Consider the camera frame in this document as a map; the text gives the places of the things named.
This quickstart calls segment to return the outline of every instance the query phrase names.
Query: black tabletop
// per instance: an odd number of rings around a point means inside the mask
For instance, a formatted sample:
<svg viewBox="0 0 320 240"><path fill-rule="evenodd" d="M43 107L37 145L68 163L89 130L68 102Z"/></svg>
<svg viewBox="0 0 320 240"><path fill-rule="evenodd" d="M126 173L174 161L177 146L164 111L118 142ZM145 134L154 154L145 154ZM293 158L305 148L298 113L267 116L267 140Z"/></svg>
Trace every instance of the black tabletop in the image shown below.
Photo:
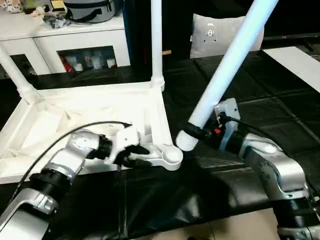
<svg viewBox="0 0 320 240"><path fill-rule="evenodd" d="M165 65L162 93L172 139L191 115L221 57ZM149 81L146 69L120 67L43 75L38 89ZM0 124L19 102L13 84L0 89ZM241 119L268 131L320 189L320 94L263 52L250 53L223 99L235 98ZM15 184L0 186L0 212ZM270 207L257 175L231 153L199 143L177 171L162 167L79 176L45 239L132 239L158 231Z"/></svg>

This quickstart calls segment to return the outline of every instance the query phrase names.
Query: floor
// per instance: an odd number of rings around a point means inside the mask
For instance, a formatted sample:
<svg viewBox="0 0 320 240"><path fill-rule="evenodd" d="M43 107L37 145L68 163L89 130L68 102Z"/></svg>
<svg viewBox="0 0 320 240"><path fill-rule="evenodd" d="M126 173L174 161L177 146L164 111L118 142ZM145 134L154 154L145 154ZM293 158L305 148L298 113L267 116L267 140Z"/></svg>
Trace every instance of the floor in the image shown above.
<svg viewBox="0 0 320 240"><path fill-rule="evenodd" d="M272 209L156 233L138 240L279 240Z"/></svg>

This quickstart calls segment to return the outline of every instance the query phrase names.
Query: white cabinet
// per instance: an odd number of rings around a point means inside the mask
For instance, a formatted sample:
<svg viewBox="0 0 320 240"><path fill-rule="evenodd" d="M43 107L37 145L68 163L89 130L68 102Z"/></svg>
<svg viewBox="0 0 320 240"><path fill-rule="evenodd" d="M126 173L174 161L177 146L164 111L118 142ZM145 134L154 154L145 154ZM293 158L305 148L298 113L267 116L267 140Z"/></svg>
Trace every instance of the white cabinet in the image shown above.
<svg viewBox="0 0 320 240"><path fill-rule="evenodd" d="M69 50L85 52L106 47L118 67L130 65L124 29L35 37L34 41L52 73L66 72L61 57Z"/></svg>
<svg viewBox="0 0 320 240"><path fill-rule="evenodd" d="M32 38L4 40L0 44L10 56L24 55L37 75L51 73Z"/></svg>
<svg viewBox="0 0 320 240"><path fill-rule="evenodd" d="M90 57L103 59L104 67L130 65L121 12L106 22L52 29L40 17L2 14L0 9L0 22L0 44L9 55L19 55L14 59L16 64L29 62L37 75L66 72L61 57L75 54L78 61L83 61L88 52L92 53ZM81 64L83 70L92 69Z"/></svg>

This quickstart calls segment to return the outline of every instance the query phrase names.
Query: black cable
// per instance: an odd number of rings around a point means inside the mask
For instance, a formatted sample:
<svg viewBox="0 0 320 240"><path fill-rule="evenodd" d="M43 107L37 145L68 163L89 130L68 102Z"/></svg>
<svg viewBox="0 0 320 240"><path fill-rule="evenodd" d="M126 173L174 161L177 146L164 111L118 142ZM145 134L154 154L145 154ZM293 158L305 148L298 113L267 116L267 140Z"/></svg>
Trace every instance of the black cable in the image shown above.
<svg viewBox="0 0 320 240"><path fill-rule="evenodd" d="M318 197L320 197L320 191L318 189L316 189L315 185L312 183L312 181L309 179L309 177L307 175L305 176L305 181L308 186L308 189L312 190ZM310 191L310 194L313 197L313 199L312 199L313 203L318 205L317 201L315 200L315 197L312 195L311 191Z"/></svg>
<svg viewBox="0 0 320 240"><path fill-rule="evenodd" d="M32 171L32 169L36 166L36 164L44 157L44 155L47 154L47 152L50 151L50 149L53 148L54 145L56 145L58 142L60 142L62 139L64 139L66 136L89 126L93 126L93 125L100 125L100 124L121 124L123 125L125 128L131 126L131 124L129 123L125 123L125 122L121 122L121 121L96 121L96 122L91 122L79 127L76 127L70 131L68 131L67 133L65 133L64 135L62 135L61 137L59 137L57 140L55 140L33 163L32 165L29 167L29 169L25 172L25 174L22 176L21 180L19 181L18 185L16 186L16 189L8 203L8 205L15 199L15 197L18 195L18 192L21 190L21 186L24 183L24 181L26 180L26 178L28 177L28 175L30 174L30 172Z"/></svg>

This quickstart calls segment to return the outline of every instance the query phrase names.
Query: white pole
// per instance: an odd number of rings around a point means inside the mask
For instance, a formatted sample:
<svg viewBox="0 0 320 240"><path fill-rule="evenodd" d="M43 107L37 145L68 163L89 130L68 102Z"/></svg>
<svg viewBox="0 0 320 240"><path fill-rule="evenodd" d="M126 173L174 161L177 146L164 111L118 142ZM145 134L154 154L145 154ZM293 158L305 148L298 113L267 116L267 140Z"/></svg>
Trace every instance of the white pole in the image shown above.
<svg viewBox="0 0 320 240"><path fill-rule="evenodd" d="M32 86L19 68L16 66L12 58L7 54L5 49L0 45L0 64L15 84L20 97L26 100L28 104L33 104L41 97L38 91Z"/></svg>
<svg viewBox="0 0 320 240"><path fill-rule="evenodd" d="M241 28L195 107L189 119L190 123L200 128L204 127L253 46L259 32L266 24L277 2L278 0L254 0ZM191 151L198 143L198 139L191 137L184 131L180 131L175 142L183 151Z"/></svg>
<svg viewBox="0 0 320 240"><path fill-rule="evenodd" d="M162 70L162 0L151 0L152 77L151 86L165 89Z"/></svg>

